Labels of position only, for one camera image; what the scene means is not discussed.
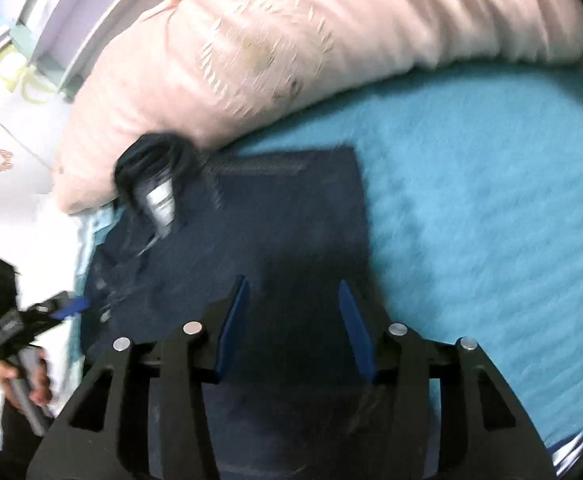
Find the person's left hand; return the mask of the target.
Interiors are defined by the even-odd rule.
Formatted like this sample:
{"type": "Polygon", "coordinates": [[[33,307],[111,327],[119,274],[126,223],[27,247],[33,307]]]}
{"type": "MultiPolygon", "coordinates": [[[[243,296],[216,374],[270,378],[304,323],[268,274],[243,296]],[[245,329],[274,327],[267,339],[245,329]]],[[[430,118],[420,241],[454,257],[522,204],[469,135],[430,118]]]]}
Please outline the person's left hand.
{"type": "MultiPolygon", "coordinates": [[[[0,362],[0,388],[5,400],[17,411],[23,412],[22,404],[13,388],[13,382],[19,378],[19,371],[9,362],[0,362]]],[[[46,362],[45,350],[38,347],[38,364],[34,372],[29,374],[31,379],[31,391],[29,400],[37,406],[47,406],[53,399],[51,379],[48,376],[48,362],[46,362]]]]}

